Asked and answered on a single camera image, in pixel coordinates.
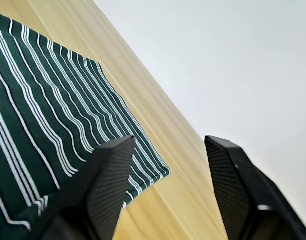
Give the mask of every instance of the white background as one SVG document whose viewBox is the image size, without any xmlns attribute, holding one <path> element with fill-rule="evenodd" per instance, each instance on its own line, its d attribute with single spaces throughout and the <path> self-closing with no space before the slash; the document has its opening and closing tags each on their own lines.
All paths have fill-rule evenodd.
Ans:
<svg viewBox="0 0 306 240">
<path fill-rule="evenodd" d="M 94 0 L 197 133 L 226 138 L 306 224 L 306 0 Z"/>
</svg>

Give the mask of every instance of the striped cloth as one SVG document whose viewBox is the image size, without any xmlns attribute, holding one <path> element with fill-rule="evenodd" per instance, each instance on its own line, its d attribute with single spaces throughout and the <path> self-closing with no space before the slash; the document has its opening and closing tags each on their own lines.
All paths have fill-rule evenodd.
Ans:
<svg viewBox="0 0 306 240">
<path fill-rule="evenodd" d="M 170 174 L 101 66 L 0 15 L 0 239 L 22 239 L 96 146 L 135 136 L 123 207 Z"/>
</svg>

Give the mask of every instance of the light wood grain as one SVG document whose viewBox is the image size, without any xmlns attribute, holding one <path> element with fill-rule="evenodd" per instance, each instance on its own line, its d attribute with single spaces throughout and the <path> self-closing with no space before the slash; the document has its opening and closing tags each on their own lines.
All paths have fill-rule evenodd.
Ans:
<svg viewBox="0 0 306 240">
<path fill-rule="evenodd" d="M 170 166 L 122 211 L 115 240 L 227 239 L 202 139 L 92 0 L 0 0 L 0 13 L 100 62 Z"/>
</svg>

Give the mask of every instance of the white stripe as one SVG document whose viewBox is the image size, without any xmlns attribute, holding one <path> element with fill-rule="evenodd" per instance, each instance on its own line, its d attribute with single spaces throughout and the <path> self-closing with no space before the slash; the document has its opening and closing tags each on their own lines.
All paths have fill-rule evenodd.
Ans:
<svg viewBox="0 0 306 240">
<path fill-rule="evenodd" d="M 26 27 L 26 26 L 22 26 L 22 40 L 24 42 L 24 44 L 26 45 L 26 47 L 28 48 L 32 58 L 34 59 L 34 62 L 37 66 L 37 68 L 39 69 L 39 71 L 41 72 L 41 74 L 43 75 L 43 79 L 45 80 L 45 82 L 52 88 L 52 92 L 54 94 L 54 97 L 55 99 L 57 100 L 57 102 L 59 103 L 59 105 L 61 106 L 65 116 L 72 122 L 74 123 L 77 128 L 79 129 L 79 132 L 80 132 L 80 137 L 81 137 L 81 143 L 82 145 L 84 146 L 85 150 L 88 151 L 89 153 L 92 153 L 93 152 L 93 148 L 90 147 L 90 148 L 87 148 L 85 143 L 84 143 L 84 136 L 81 132 L 83 132 L 83 130 L 81 129 L 81 125 L 82 123 L 80 122 L 80 125 L 77 124 L 77 121 L 74 120 L 74 117 L 71 113 L 71 111 L 69 110 L 69 107 L 65 104 L 63 98 L 62 98 L 62 95 L 61 95 L 61 92 L 60 90 L 56 87 L 56 85 L 51 81 L 50 79 L 50 76 L 47 74 L 47 72 L 45 71 L 44 67 L 42 66 L 39 58 L 37 57 L 37 54 L 36 52 L 34 51 L 33 47 L 31 46 L 30 42 L 29 42 L 29 29 Z M 73 147 L 73 151 L 75 153 L 75 155 L 77 156 L 77 158 L 83 162 L 85 162 L 84 159 L 82 159 L 77 150 L 76 150 L 76 147 L 75 147 L 75 142 L 74 142 L 74 137 L 73 137 L 73 134 L 72 132 L 65 126 L 65 124 L 62 123 L 62 121 L 59 119 L 58 115 L 56 114 L 56 111 L 54 110 L 52 104 L 50 103 L 49 99 L 47 98 L 47 96 L 45 95 L 45 92 L 44 92 L 44 88 L 42 86 L 42 84 L 40 84 L 38 82 L 38 80 L 36 79 L 36 77 L 34 76 L 34 80 L 35 82 L 39 85 L 39 87 L 41 88 L 42 92 L 43 92 L 43 96 L 45 98 L 45 100 L 47 101 L 48 105 L 51 107 L 52 109 L 52 112 L 56 118 L 56 120 L 58 121 L 58 123 L 68 132 L 68 134 L 70 135 L 70 138 L 71 138 L 71 142 L 72 142 L 72 147 Z"/>
<path fill-rule="evenodd" d="M 37 210 L 37 215 L 39 216 L 39 217 L 41 217 L 41 213 L 42 213 L 42 204 L 41 204 L 41 202 L 39 201 L 39 200 L 36 200 L 35 202 L 34 202 L 34 204 L 36 204 L 37 205 L 37 207 L 38 207 L 38 210 Z"/>
<path fill-rule="evenodd" d="M 88 97 L 88 95 L 86 94 L 86 92 L 84 91 L 84 88 L 80 85 L 80 81 L 75 77 L 75 74 L 71 71 L 71 69 L 69 68 L 69 66 L 67 65 L 64 57 L 62 56 L 62 46 L 60 45 L 60 52 L 59 52 L 61 58 L 63 59 L 67 69 L 70 71 L 70 73 L 72 74 L 72 76 L 75 78 L 75 81 L 77 82 L 77 84 L 80 86 L 81 90 L 84 92 L 86 98 L 89 100 L 89 102 L 91 103 L 91 105 L 94 107 L 94 109 L 97 111 L 97 113 L 99 113 L 100 115 L 102 115 L 104 118 L 105 116 L 100 113 L 97 108 L 93 105 L 92 101 L 90 100 L 90 98 Z M 105 134 L 105 132 L 102 129 L 102 125 L 101 125 L 101 119 L 99 118 L 98 115 L 94 114 L 91 109 L 89 108 L 89 106 L 87 105 L 87 103 L 85 102 L 83 96 L 80 94 L 80 92 L 77 90 L 77 88 L 75 87 L 75 85 L 73 84 L 73 82 L 69 79 L 67 79 L 67 83 L 69 84 L 69 86 L 72 88 L 74 94 L 76 95 L 76 97 L 78 98 L 78 100 L 81 102 L 82 106 L 84 107 L 85 111 L 87 112 L 87 114 L 89 114 L 90 116 L 92 116 L 96 122 L 96 126 L 97 126 L 97 130 L 100 133 L 100 135 L 102 136 L 102 138 L 104 139 L 104 141 L 109 142 L 110 138 Z M 107 126 L 106 122 L 104 121 L 106 128 L 108 129 L 109 132 L 110 129 Z"/>
<path fill-rule="evenodd" d="M 150 184 L 154 184 L 154 181 L 152 179 L 152 177 L 150 175 L 148 175 L 148 173 L 143 169 L 142 165 L 139 163 L 137 157 L 133 154 L 132 156 L 132 160 L 135 163 L 135 165 L 137 166 L 137 168 L 144 174 L 145 177 L 147 177 L 147 179 L 149 180 Z"/>
<path fill-rule="evenodd" d="M 72 177 L 72 174 L 75 174 L 75 172 L 77 172 L 78 170 L 73 168 L 70 165 L 70 162 L 67 159 L 67 156 L 66 156 L 65 151 L 64 151 L 62 139 L 53 131 L 53 129 L 49 125 L 48 121 L 44 117 L 44 115 L 42 113 L 42 110 L 40 109 L 39 105 L 37 104 L 37 102 L 34 99 L 34 96 L 33 96 L 32 89 L 31 89 L 30 85 L 28 85 L 28 83 L 25 81 L 25 78 L 23 77 L 21 71 L 19 70 L 18 66 L 16 65 L 5 40 L 1 36 L 1 31 L 0 31 L 0 48 L 1 48 L 1 51 L 4 55 L 4 57 L 5 57 L 5 60 L 8 63 L 10 71 L 12 72 L 12 74 L 14 76 L 14 79 L 18 82 L 18 84 L 22 88 L 23 95 L 24 95 L 24 98 L 25 98 L 28 106 L 30 107 L 32 113 L 34 114 L 34 116 L 35 116 L 37 122 L 39 123 L 41 129 L 43 130 L 44 134 L 48 137 L 48 139 L 51 142 L 53 142 L 53 144 L 56 148 L 56 152 L 57 152 L 57 155 L 58 155 L 59 159 L 63 160 L 63 161 L 60 161 L 60 162 L 62 164 L 62 168 L 63 168 L 64 172 L 69 177 Z M 63 165 L 63 162 L 68 164 L 69 169 L 66 169 L 66 166 Z"/>
<path fill-rule="evenodd" d="M 138 173 L 134 170 L 134 168 L 133 168 L 132 165 L 131 165 L 131 169 L 132 169 L 133 173 L 135 173 L 135 175 L 136 175 L 139 179 L 141 179 L 141 180 L 143 181 L 143 183 L 144 183 L 144 185 L 145 185 L 145 188 L 147 189 L 147 188 L 148 188 L 148 185 L 146 184 L 146 181 L 145 181 L 142 177 L 140 177 L 140 176 L 138 175 Z"/>
<path fill-rule="evenodd" d="M 128 182 L 134 187 L 134 189 L 137 191 L 137 195 L 140 195 L 142 193 L 142 188 L 140 185 L 132 178 L 130 175 L 128 177 Z"/>
<path fill-rule="evenodd" d="M 119 119 L 122 121 L 123 123 L 123 127 L 122 128 L 126 128 L 128 130 L 129 133 L 131 133 L 133 135 L 133 131 L 131 130 L 130 127 L 133 128 L 132 123 L 128 121 L 128 119 L 126 118 L 126 120 L 129 122 L 129 124 L 126 123 L 126 121 L 124 120 L 124 118 L 122 117 L 122 115 L 120 114 L 120 111 L 115 107 L 115 105 L 113 104 L 113 102 L 111 101 L 111 99 L 109 98 L 109 96 L 107 95 L 106 91 L 103 90 L 103 88 L 100 86 L 99 81 L 94 77 L 94 75 L 91 73 L 88 65 L 87 65 L 87 61 L 86 58 L 83 57 L 83 63 L 84 63 L 84 67 L 86 69 L 86 71 L 88 72 L 88 74 L 90 75 L 90 77 L 93 79 L 94 83 L 96 84 L 96 86 L 93 85 L 92 81 L 88 78 L 89 82 L 92 84 L 93 88 L 97 91 L 97 93 L 100 96 L 104 96 L 105 99 L 103 99 L 104 102 L 107 103 L 108 106 L 110 106 L 112 108 L 112 111 L 114 113 L 116 113 L 119 117 Z M 162 173 L 159 171 L 159 169 L 156 168 L 156 165 L 153 163 L 153 161 L 151 160 L 151 158 L 149 157 L 149 155 L 146 153 L 146 151 L 143 149 L 143 147 L 141 146 L 141 144 L 138 142 L 137 138 L 135 138 L 135 144 L 138 146 L 138 148 L 140 149 L 141 153 L 144 155 L 145 159 L 148 161 L 148 163 L 153 167 L 154 171 L 161 176 L 161 178 L 163 177 Z"/>
<path fill-rule="evenodd" d="M 30 198 L 28 196 L 26 188 L 23 185 L 23 182 L 20 179 L 19 173 L 17 172 L 17 170 L 16 170 L 16 168 L 14 166 L 14 163 L 11 160 L 12 159 L 11 155 L 10 155 L 9 150 L 8 150 L 8 148 L 7 148 L 7 146 L 6 146 L 5 142 L 4 142 L 4 139 L 3 139 L 2 135 L 1 135 L 1 133 L 0 133 L 0 147 L 2 148 L 2 150 L 4 152 L 4 155 L 6 157 L 8 165 L 9 165 L 9 167 L 10 167 L 10 169 L 11 169 L 13 175 L 14 175 L 14 178 L 15 178 L 15 180 L 17 182 L 17 185 L 18 185 L 18 187 L 19 187 L 19 189 L 20 189 L 20 191 L 21 191 L 21 193 L 22 193 L 22 195 L 24 197 L 24 200 L 25 200 L 27 206 L 30 207 L 32 205 L 32 202 L 31 202 L 31 200 L 30 200 Z"/>
<path fill-rule="evenodd" d="M 50 76 L 48 75 L 47 71 L 44 69 L 42 63 L 39 60 L 38 55 L 36 54 L 36 52 L 34 51 L 33 47 L 31 46 L 30 42 L 27 41 L 27 44 L 29 44 L 29 46 L 32 49 L 32 54 L 35 55 L 37 62 L 40 65 L 40 71 L 44 71 L 45 73 L 45 81 L 51 86 L 51 88 L 53 89 L 53 91 L 55 91 L 59 97 L 58 103 L 61 105 L 63 111 L 65 112 L 66 117 L 76 125 L 76 127 L 79 130 L 79 134 L 80 134 L 80 138 L 81 138 L 81 142 L 83 144 L 83 147 L 85 148 L 86 151 L 88 151 L 89 153 L 92 153 L 94 151 L 94 148 L 91 146 L 91 144 L 88 141 L 88 138 L 86 136 L 86 132 L 85 132 L 85 128 L 83 123 L 78 120 L 77 118 L 74 117 L 74 115 L 72 114 L 69 106 L 65 103 L 62 95 L 61 95 L 61 91 L 59 90 L 59 88 L 52 82 Z M 58 81 L 60 82 L 61 86 L 63 87 L 63 84 L 61 82 L 61 79 L 59 78 L 59 76 L 57 75 L 57 73 L 55 72 L 55 70 L 53 69 L 52 65 L 50 64 L 48 58 L 45 56 L 44 52 L 42 51 L 42 48 L 40 46 L 40 34 L 37 35 L 37 45 L 39 47 L 40 52 L 42 53 L 43 57 L 45 58 L 45 60 L 47 61 L 47 64 L 49 65 L 49 67 L 51 68 L 51 70 L 53 71 L 54 75 L 56 76 L 56 78 L 58 79 Z"/>
<path fill-rule="evenodd" d="M 83 78 L 83 76 L 81 75 L 81 73 L 79 72 L 79 70 L 76 68 L 76 66 L 75 66 L 75 64 L 73 63 L 73 60 L 71 60 L 70 59 L 70 57 L 72 56 L 72 55 L 69 55 L 69 54 L 72 54 L 71 52 L 70 52 L 70 50 L 68 50 L 68 56 L 67 56 L 67 58 L 68 58 L 68 60 L 69 60 L 69 62 L 70 62 L 70 64 L 72 65 L 72 67 L 74 68 L 74 70 L 75 70 L 75 72 L 79 75 L 79 77 L 82 79 Z M 64 61 L 64 63 L 65 63 L 65 65 L 66 65 L 66 67 L 70 70 L 70 68 L 68 67 L 68 65 L 66 64 L 66 61 L 65 61 L 65 59 L 64 59 L 64 57 L 62 56 L 62 46 L 60 47 L 60 55 L 61 55 L 61 57 L 62 57 L 62 59 L 63 59 L 63 61 Z M 138 167 L 138 169 L 148 178 L 148 180 L 150 181 L 150 183 L 151 184 L 153 184 L 154 183 L 154 181 L 152 180 L 152 178 L 151 178 L 151 176 L 149 176 L 147 173 L 146 173 L 146 171 L 142 168 L 142 166 L 141 166 L 141 164 L 138 162 L 138 160 L 134 157 L 133 159 L 135 159 L 134 161 L 135 161 L 135 165 Z M 132 168 L 132 170 L 133 170 L 133 172 L 141 179 L 141 180 L 143 180 L 137 173 L 136 173 L 136 171 Z"/>
<path fill-rule="evenodd" d="M 30 225 L 30 223 L 28 221 L 13 221 L 13 220 L 10 219 L 10 216 L 8 214 L 7 209 L 4 206 L 4 203 L 3 203 L 2 199 L 1 199 L 1 196 L 0 196 L 0 208 L 1 208 L 1 210 L 2 210 L 2 212 L 4 214 L 4 217 L 5 217 L 5 219 L 6 219 L 8 224 L 10 224 L 10 225 L 23 225 L 29 231 L 31 230 L 31 225 Z"/>
<path fill-rule="evenodd" d="M 98 82 L 97 82 L 97 80 L 94 78 L 94 76 L 91 74 L 91 72 L 90 72 L 90 70 L 89 70 L 89 68 L 87 67 L 87 65 L 86 65 L 86 60 L 85 60 L 85 57 L 83 57 L 83 59 L 84 59 L 84 67 L 85 67 L 85 69 L 88 71 L 88 73 L 91 75 L 91 78 L 93 78 L 93 80 L 95 81 L 95 83 L 97 84 L 97 88 L 98 89 L 102 89 L 101 88 L 101 86 L 99 86 L 99 84 L 98 84 Z M 77 56 L 77 62 L 78 62 L 78 64 L 79 64 L 79 66 L 80 66 L 80 68 L 82 69 L 82 71 L 84 72 L 84 70 L 83 70 L 83 68 L 82 68 L 82 66 L 80 65 L 80 62 L 79 62 L 79 56 Z M 111 108 L 113 108 L 113 111 L 112 112 L 114 112 L 115 114 L 117 114 L 118 115 L 118 117 L 119 117 L 119 119 L 122 121 L 122 123 L 123 123 L 123 125 L 124 126 L 121 126 L 120 125 L 120 123 L 118 122 L 118 124 L 120 125 L 120 128 L 121 129 L 127 129 L 127 131 L 131 134 L 131 135 L 133 135 L 133 132 L 132 132 L 132 130 L 130 129 L 130 127 L 128 126 L 128 124 L 124 121 L 124 119 L 122 118 L 122 116 L 121 116 L 121 114 L 119 113 L 119 111 L 116 109 L 116 107 L 113 105 L 113 103 L 111 102 L 111 100 L 109 99 L 109 97 L 107 96 L 107 94 L 104 92 L 104 91 L 102 91 L 101 90 L 101 93 L 99 93 L 99 91 L 97 90 L 97 88 L 93 85 L 93 83 L 92 83 L 92 81 L 89 79 L 89 77 L 88 77 L 88 75 L 84 72 L 84 74 L 86 75 L 86 77 L 87 77 L 87 79 L 88 79 L 88 81 L 92 84 L 92 86 L 93 86 L 93 89 L 95 89 L 96 91 L 97 91 L 97 93 L 99 94 L 99 96 L 102 96 L 102 95 L 104 95 L 105 97 L 106 97 L 106 100 L 105 99 L 103 99 L 103 101 L 102 102 L 108 102 L 108 103 L 110 103 L 110 107 Z M 99 99 L 96 97 L 96 95 L 94 94 L 94 92 L 93 92 L 93 98 L 95 99 L 97 99 L 98 101 L 99 101 Z M 137 139 L 135 138 L 135 144 L 138 146 L 138 148 L 141 150 L 141 152 L 142 152 L 142 154 L 144 155 L 144 157 L 145 157 L 145 159 L 147 160 L 147 162 L 153 167 L 153 169 L 154 169 L 154 171 L 159 175 L 159 176 L 161 176 L 161 178 L 163 177 L 163 175 L 161 174 L 161 172 L 156 168 L 156 166 L 154 165 L 154 163 L 152 162 L 152 160 L 149 158 L 149 156 L 148 156 L 148 154 L 143 150 L 143 148 L 142 148 L 142 146 L 139 144 L 139 142 L 137 141 Z M 141 155 L 139 154 L 139 152 L 138 152 L 138 150 L 137 150 L 137 148 L 135 148 L 135 152 L 139 155 L 139 157 L 141 157 Z M 153 173 L 152 171 L 151 171 L 151 169 L 149 169 L 148 167 L 147 167 L 147 165 L 146 165 L 146 163 L 145 163 L 145 161 L 142 159 L 142 162 L 143 162 L 143 164 L 145 165 L 145 167 L 152 173 L 152 175 L 153 176 L 156 176 L 156 174 L 155 173 Z"/>
<path fill-rule="evenodd" d="M 4 122 L 4 119 L 0 112 L 0 135 L 3 138 L 3 143 L 5 144 L 7 148 L 7 152 L 10 155 L 10 159 L 14 163 L 14 166 L 17 170 L 17 172 L 20 175 L 21 181 L 24 183 L 24 186 L 26 188 L 26 191 L 28 195 L 30 196 L 30 204 L 34 202 L 39 196 L 39 192 L 37 190 L 37 187 L 35 186 L 33 179 L 25 166 L 25 163 L 23 162 L 20 153 L 18 152 L 18 149 L 12 139 L 12 136 L 8 130 L 7 125 Z"/>
<path fill-rule="evenodd" d="M 19 118 L 19 120 L 20 120 L 20 122 L 21 122 L 21 124 L 22 124 L 22 127 L 24 128 L 24 131 L 26 132 L 26 135 L 27 135 L 28 138 L 30 139 L 30 141 L 31 141 L 32 145 L 34 146 L 34 148 L 36 149 L 36 151 L 39 153 L 39 155 L 40 155 L 41 158 L 43 159 L 43 161 L 44 161 L 44 163 L 45 163 L 45 165 L 46 165 L 46 167 L 47 167 L 49 173 L 50 173 L 51 176 L 52 176 L 52 179 L 53 179 L 53 181 L 54 181 L 54 183 L 55 183 L 57 189 L 60 189 L 60 185 L 59 185 L 59 183 L 58 183 L 58 180 L 57 180 L 57 178 L 56 178 L 56 176 L 55 176 L 55 174 L 54 174 L 54 172 L 53 172 L 53 170 L 52 170 L 52 168 L 51 168 L 51 166 L 50 166 L 48 160 L 46 159 L 46 157 L 44 156 L 43 152 L 41 151 L 41 149 L 40 149 L 40 148 L 38 147 L 38 145 L 36 144 L 34 138 L 32 137 L 30 131 L 28 130 L 28 127 L 27 127 L 27 125 L 26 125 L 26 123 L 25 123 L 25 121 L 24 121 L 24 119 L 23 119 L 23 117 L 22 117 L 22 115 L 21 115 L 19 109 L 18 109 L 17 106 L 15 105 L 14 100 L 13 100 L 13 98 L 12 98 L 12 94 L 11 94 L 10 89 L 9 89 L 9 86 L 8 86 L 8 85 L 6 84 L 6 82 L 4 81 L 4 79 L 3 79 L 2 75 L 1 75 L 1 72 L 0 72 L 0 81 L 3 83 L 3 85 L 4 85 L 4 87 L 5 87 L 5 90 L 6 90 L 6 92 L 7 92 L 8 99 L 9 99 L 9 101 L 10 101 L 10 103 L 11 103 L 11 105 L 12 105 L 14 111 L 16 112 L 16 114 L 17 114 L 17 116 L 18 116 L 18 118 Z"/>
<path fill-rule="evenodd" d="M 120 104 L 122 105 L 122 107 L 125 109 L 125 111 L 127 112 L 128 116 L 133 120 L 133 123 L 135 123 L 135 125 L 137 126 L 137 128 L 140 130 L 140 132 L 143 134 L 144 138 L 146 139 L 146 141 L 148 142 L 148 144 L 150 145 L 151 148 L 149 148 L 147 146 L 147 144 L 145 143 L 145 141 L 143 141 L 144 145 L 147 147 L 147 149 L 149 149 L 150 153 L 154 156 L 157 156 L 157 159 L 159 160 L 160 164 L 162 164 L 163 167 L 165 167 L 166 169 L 168 169 L 170 171 L 170 168 L 166 165 L 166 163 L 162 160 L 161 156 L 157 153 L 156 149 L 154 148 L 154 146 L 152 145 L 151 141 L 149 140 L 148 136 L 146 135 L 146 133 L 144 132 L 144 130 L 142 129 L 142 127 L 140 126 L 140 124 L 138 123 L 138 121 L 136 120 L 136 118 L 133 116 L 133 114 L 130 112 L 130 110 L 128 109 L 128 107 L 125 105 L 122 97 L 114 90 L 114 88 L 112 88 L 111 84 L 109 83 L 109 81 L 107 80 L 107 78 L 104 76 L 104 73 L 101 70 L 101 67 L 99 66 L 98 62 L 94 62 L 98 72 L 100 73 L 101 78 L 103 79 L 103 82 L 106 84 L 106 86 L 111 90 L 111 96 L 113 96 L 113 94 L 115 94 L 117 96 L 117 98 L 119 99 Z M 93 72 L 96 74 L 93 65 L 91 64 Z"/>
<path fill-rule="evenodd" d="M 53 52 L 53 45 L 54 45 L 54 42 L 51 41 L 51 40 L 49 40 L 49 39 L 47 39 L 47 50 L 48 50 L 48 52 L 49 52 L 51 58 L 53 59 L 54 63 L 56 64 L 57 68 L 58 68 L 58 69 L 60 70 L 60 72 L 62 73 L 64 79 L 66 80 L 66 82 L 69 83 L 71 80 L 70 80 L 69 76 L 66 74 L 66 72 L 65 72 L 64 68 L 62 67 L 62 65 L 60 64 L 60 62 L 58 61 L 57 56 L 56 56 L 55 53 Z M 91 134 L 92 134 L 92 137 L 93 137 L 93 139 L 95 140 L 95 142 L 97 143 L 97 145 L 100 146 L 101 144 L 98 142 L 97 138 L 96 138 L 95 135 L 94 135 L 93 127 L 92 127 L 92 124 L 91 124 L 90 120 L 89 120 L 87 117 L 85 117 L 84 115 L 82 115 L 82 113 L 81 113 L 81 111 L 80 111 L 80 108 L 79 108 L 79 107 L 76 105 L 76 103 L 73 101 L 72 96 L 71 96 L 71 93 L 65 88 L 65 86 L 63 85 L 63 83 L 62 83 L 62 81 L 61 81 L 60 79 L 59 79 L 59 82 L 60 82 L 62 88 L 63 88 L 63 89 L 65 90 L 65 92 L 68 94 L 68 97 L 69 97 L 71 103 L 75 106 L 76 110 L 78 111 L 78 114 L 88 122 L 88 125 L 89 125 L 89 128 L 90 128 L 90 132 L 91 132 Z"/>
<path fill-rule="evenodd" d="M 95 102 L 97 103 L 97 105 L 101 108 L 101 110 L 106 113 L 106 115 L 108 116 L 108 119 L 111 123 L 111 125 L 113 126 L 113 128 L 115 129 L 115 131 L 117 132 L 119 137 L 122 137 L 123 134 L 121 133 L 120 129 L 118 128 L 118 126 L 116 126 L 115 122 L 113 121 L 113 117 L 112 115 L 108 112 L 108 110 L 103 106 L 102 102 L 96 97 L 95 93 L 93 92 L 93 90 L 91 89 L 91 87 L 88 85 L 88 83 L 86 82 L 85 78 L 82 76 L 81 72 L 78 70 L 77 66 L 75 65 L 73 58 L 72 58 L 72 51 L 68 50 L 68 52 L 70 53 L 70 58 L 68 59 L 73 67 L 73 69 L 75 70 L 75 72 L 77 73 L 77 75 L 79 76 L 79 78 L 81 79 L 81 81 L 83 82 L 84 86 L 86 87 L 86 89 L 88 90 L 88 92 L 91 94 L 92 98 L 95 100 Z"/>
<path fill-rule="evenodd" d="M 49 203 L 49 196 L 46 195 L 46 196 L 44 196 L 44 198 L 45 198 L 44 206 L 45 206 L 45 209 L 47 209 L 48 208 L 48 203 Z"/>
<path fill-rule="evenodd" d="M 126 191 L 126 193 L 127 193 L 127 195 L 129 195 L 131 197 L 131 199 L 133 201 L 134 200 L 133 195 L 129 191 Z"/>
</svg>

